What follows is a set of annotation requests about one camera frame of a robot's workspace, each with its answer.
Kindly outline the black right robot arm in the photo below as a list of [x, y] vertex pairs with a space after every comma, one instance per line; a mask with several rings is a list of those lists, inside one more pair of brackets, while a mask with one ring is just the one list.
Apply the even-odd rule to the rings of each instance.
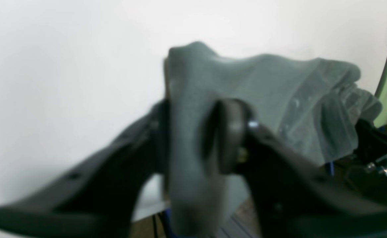
[[355, 130], [358, 147], [334, 162], [334, 178], [356, 195], [387, 205], [387, 134], [361, 119]]

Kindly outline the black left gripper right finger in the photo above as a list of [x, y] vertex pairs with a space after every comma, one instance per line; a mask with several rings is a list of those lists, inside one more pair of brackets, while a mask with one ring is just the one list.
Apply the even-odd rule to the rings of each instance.
[[216, 121], [219, 172], [245, 179], [264, 238], [387, 238], [387, 206], [340, 187], [290, 150], [239, 99], [223, 99]]

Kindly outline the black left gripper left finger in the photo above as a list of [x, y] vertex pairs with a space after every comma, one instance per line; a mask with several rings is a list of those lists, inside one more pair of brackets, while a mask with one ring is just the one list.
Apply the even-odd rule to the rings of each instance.
[[126, 238], [148, 179], [168, 171], [170, 105], [157, 103], [50, 185], [0, 206], [0, 230], [37, 238]]

